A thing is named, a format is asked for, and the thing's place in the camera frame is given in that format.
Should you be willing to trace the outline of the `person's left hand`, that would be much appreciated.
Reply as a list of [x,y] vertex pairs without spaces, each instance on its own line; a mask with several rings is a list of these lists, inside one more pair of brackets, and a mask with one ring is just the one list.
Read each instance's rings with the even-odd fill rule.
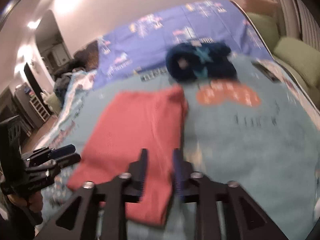
[[12,220],[30,221],[40,224],[42,219],[43,196],[40,191],[31,194],[27,198],[22,198],[16,194],[6,196],[8,202],[10,218]]

